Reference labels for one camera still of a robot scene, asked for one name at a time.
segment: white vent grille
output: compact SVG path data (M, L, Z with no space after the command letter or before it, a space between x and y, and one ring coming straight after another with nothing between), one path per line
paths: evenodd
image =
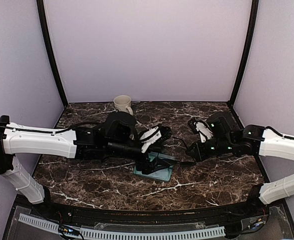
M20 214L19 221L47 232L58 234L58 224L33 216ZM88 228L73 227L81 232L86 240L202 240L224 237L224 227L215 227L194 231L130 233L100 231Z

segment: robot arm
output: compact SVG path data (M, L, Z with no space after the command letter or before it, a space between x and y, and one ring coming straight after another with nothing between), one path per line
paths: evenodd
M281 134L271 127L248 125L238 129L228 112L216 113L206 122L192 119L188 124L200 135L200 141L194 142L186 153L198 162L222 154L271 156L294 161L294 136ZM247 201L267 205L291 195L294 195L294 174L254 186Z
M0 118L0 175L29 202L40 204L50 201L50 192L32 178L15 154L47 154L78 160L122 157L133 159L143 174L152 173L164 165L157 159L150 161L148 152L161 149L162 142L171 137L171 129L158 125L139 136L135 124L134 117L125 112L112 112L95 127L76 124L66 129L18 125L4 115Z

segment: wall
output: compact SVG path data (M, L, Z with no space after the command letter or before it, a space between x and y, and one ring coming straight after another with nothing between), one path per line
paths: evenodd
M63 110L43 42L35 0L0 0L0 116L53 127ZM31 173L38 156L21 155ZM16 196L0 176L0 239Z
M227 101L251 0L47 0L69 102Z
M260 1L235 109L245 125L273 126L294 135L294 1ZM272 181L294 173L294 162L263 159ZM294 196L287 199L294 220Z

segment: white mug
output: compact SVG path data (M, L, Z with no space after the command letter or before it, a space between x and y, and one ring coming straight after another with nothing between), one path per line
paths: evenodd
M131 97L126 95L120 95L113 99L113 103L117 110L133 115L133 111L131 108Z

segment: brown marble countertop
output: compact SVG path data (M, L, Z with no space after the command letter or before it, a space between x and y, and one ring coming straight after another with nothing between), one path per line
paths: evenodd
M207 119L228 111L223 102L134 102L138 132L159 123L188 145L199 139L187 125L192 117ZM111 103L74 103L62 114L58 128L83 121L104 122L113 112ZM179 140L165 142L164 153L190 161ZM52 200L72 206L127 211L189 210L238 203L246 200L251 187L263 182L251 156L212 157L196 166L175 166L170 182L133 175L132 160L110 158L80 161L44 155L34 174L47 186Z

